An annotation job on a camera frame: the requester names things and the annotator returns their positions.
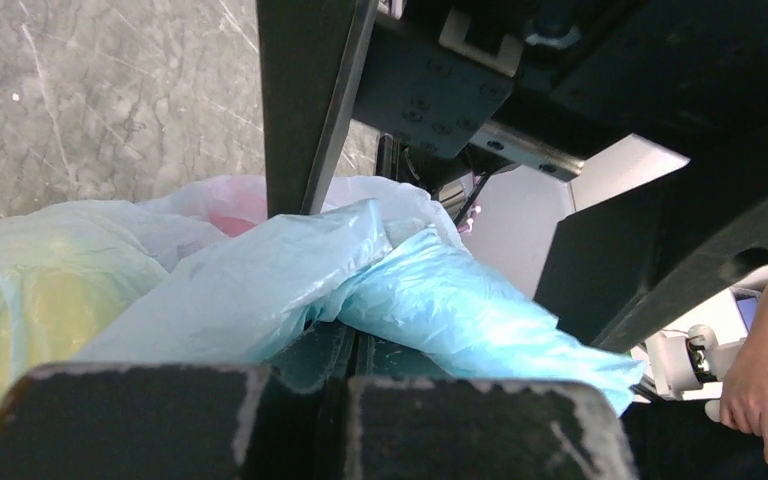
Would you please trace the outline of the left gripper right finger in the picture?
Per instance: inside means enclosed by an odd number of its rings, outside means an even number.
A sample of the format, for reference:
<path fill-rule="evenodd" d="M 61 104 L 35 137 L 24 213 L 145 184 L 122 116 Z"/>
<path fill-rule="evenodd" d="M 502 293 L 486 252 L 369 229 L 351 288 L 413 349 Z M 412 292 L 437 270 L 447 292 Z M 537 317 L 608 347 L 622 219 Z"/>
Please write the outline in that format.
<path fill-rule="evenodd" d="M 427 357 L 356 336 L 347 479 L 635 479 L 620 420 L 593 387 L 457 380 Z"/>

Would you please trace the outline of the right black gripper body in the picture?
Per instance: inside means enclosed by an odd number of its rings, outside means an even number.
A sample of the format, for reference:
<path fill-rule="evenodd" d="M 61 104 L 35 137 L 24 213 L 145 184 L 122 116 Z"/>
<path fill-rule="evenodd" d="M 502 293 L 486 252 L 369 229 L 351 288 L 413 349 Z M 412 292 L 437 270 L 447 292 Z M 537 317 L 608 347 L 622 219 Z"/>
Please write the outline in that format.
<path fill-rule="evenodd" d="M 353 115 L 565 179 L 627 136 L 768 178 L 768 1 L 410 1 L 376 20 Z"/>

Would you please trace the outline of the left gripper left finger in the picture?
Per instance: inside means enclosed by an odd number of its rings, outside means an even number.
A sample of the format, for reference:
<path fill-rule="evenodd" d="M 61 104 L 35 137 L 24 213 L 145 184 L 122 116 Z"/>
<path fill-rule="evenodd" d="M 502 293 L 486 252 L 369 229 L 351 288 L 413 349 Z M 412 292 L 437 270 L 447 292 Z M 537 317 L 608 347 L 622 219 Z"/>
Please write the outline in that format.
<path fill-rule="evenodd" d="M 52 363 L 0 401 L 0 479 L 311 479 L 355 332 L 252 365 Z"/>

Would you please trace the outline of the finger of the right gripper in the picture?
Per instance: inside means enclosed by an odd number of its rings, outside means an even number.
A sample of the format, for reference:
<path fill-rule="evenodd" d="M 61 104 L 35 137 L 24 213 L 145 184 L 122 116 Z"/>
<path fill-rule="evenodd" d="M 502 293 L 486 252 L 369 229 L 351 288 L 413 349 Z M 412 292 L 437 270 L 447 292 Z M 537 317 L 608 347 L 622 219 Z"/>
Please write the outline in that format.
<path fill-rule="evenodd" d="M 347 138 L 377 4 L 256 4 L 269 216 L 321 210 Z"/>
<path fill-rule="evenodd" d="M 766 265 L 768 125 L 561 221 L 534 298 L 625 352 Z"/>

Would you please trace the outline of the light blue plastic bag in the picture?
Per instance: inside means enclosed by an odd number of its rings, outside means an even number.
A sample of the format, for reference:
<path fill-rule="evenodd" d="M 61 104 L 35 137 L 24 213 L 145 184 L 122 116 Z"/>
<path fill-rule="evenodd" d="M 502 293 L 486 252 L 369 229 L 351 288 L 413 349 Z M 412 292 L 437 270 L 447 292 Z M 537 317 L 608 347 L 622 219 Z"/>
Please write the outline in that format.
<path fill-rule="evenodd" d="M 442 205 L 381 177 L 268 217 L 265 181 L 191 183 L 0 219 L 0 399 L 49 362 L 258 363 L 338 320 L 461 378 L 582 382 L 617 413 L 645 371 L 589 348 L 464 246 Z"/>

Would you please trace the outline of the person's bare hand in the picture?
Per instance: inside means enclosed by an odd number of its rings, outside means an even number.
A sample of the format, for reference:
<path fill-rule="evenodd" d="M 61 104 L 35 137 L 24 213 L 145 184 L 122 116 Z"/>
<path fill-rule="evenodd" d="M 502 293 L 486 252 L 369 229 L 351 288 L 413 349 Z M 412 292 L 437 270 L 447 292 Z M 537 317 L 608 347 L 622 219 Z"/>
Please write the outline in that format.
<path fill-rule="evenodd" d="M 728 370 L 719 407 L 723 425 L 763 440 L 768 464 L 768 349 L 746 339 Z"/>

